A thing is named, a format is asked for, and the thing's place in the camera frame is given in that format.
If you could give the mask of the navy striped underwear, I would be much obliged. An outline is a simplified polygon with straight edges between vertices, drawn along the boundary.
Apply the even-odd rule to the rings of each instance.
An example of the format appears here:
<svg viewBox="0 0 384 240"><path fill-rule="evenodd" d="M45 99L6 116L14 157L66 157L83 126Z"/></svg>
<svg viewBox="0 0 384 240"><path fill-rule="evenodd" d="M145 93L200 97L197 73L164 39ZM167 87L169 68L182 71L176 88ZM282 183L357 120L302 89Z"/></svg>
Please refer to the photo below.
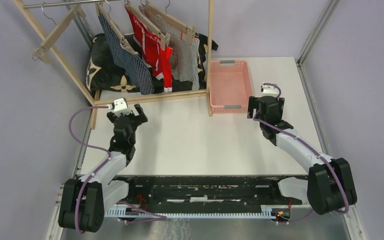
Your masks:
<svg viewBox="0 0 384 240"><path fill-rule="evenodd" d="M139 56L129 53L122 48L120 38L102 14L98 16L98 19L109 43L114 63L125 70L131 83L139 88L142 95L153 94L155 89L152 83L151 73L144 61Z"/></svg>

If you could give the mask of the red underwear with white lettering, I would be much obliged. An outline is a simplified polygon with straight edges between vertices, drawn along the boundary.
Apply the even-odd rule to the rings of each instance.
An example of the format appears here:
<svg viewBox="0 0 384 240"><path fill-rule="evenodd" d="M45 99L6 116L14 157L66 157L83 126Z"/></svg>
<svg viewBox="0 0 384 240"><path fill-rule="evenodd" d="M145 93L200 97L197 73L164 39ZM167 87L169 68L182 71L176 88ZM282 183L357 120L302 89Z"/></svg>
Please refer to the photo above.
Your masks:
<svg viewBox="0 0 384 240"><path fill-rule="evenodd" d="M148 31L128 9L125 8L125 10L133 28L134 38L141 46L142 58L151 69L152 78L163 84L164 92L172 92L173 76L169 58L173 49L167 46L165 50L162 50L159 38Z"/></svg>

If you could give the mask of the beige hanger with red underwear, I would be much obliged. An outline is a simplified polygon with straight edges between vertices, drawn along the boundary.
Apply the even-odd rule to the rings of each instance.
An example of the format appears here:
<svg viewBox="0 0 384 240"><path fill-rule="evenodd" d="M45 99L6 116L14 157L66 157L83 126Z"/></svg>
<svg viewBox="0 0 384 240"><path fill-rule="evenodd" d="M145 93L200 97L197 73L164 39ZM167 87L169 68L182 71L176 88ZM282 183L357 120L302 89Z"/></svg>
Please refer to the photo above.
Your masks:
<svg viewBox="0 0 384 240"><path fill-rule="evenodd" d="M159 38L160 48L165 51L170 43L170 34L164 35L161 30L144 16L137 7L134 7L129 0L124 1L124 7L141 22L148 31Z"/></svg>

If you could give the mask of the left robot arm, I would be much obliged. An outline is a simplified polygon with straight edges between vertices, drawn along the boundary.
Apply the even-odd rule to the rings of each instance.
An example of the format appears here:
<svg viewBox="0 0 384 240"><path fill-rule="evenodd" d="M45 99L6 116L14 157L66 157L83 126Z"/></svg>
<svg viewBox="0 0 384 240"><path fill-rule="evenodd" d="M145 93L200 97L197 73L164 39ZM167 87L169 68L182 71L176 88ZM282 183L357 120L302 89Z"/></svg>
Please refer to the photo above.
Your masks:
<svg viewBox="0 0 384 240"><path fill-rule="evenodd" d="M114 128L103 160L91 172L68 179L63 185L58 225L79 234L97 232L108 209L119 200L132 203L138 195L135 187L115 177L133 160L136 130L148 118L140 104L134 105L137 114L123 100L106 108L110 110L107 118Z"/></svg>

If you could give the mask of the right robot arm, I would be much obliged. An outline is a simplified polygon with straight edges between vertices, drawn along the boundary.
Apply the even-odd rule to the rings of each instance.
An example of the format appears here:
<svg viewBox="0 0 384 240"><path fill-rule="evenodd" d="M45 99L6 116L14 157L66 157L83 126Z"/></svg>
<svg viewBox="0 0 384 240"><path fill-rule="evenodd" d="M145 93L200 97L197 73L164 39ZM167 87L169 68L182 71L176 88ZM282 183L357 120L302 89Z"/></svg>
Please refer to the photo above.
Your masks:
<svg viewBox="0 0 384 240"><path fill-rule="evenodd" d="M250 96L247 118L258 122L262 135L306 170L305 195L317 214L348 213L358 200L349 162L319 152L305 141L282 119L284 104L283 97Z"/></svg>

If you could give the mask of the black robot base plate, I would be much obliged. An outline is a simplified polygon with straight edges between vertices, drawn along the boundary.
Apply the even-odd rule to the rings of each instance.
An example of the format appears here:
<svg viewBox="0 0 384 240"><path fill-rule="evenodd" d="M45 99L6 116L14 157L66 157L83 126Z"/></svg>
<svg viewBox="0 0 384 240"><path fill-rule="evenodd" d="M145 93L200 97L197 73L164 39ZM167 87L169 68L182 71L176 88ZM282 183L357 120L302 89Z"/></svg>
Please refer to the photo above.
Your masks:
<svg viewBox="0 0 384 240"><path fill-rule="evenodd" d="M280 176L133 176L123 201L156 214L257 213L262 205L302 205L281 193Z"/></svg>

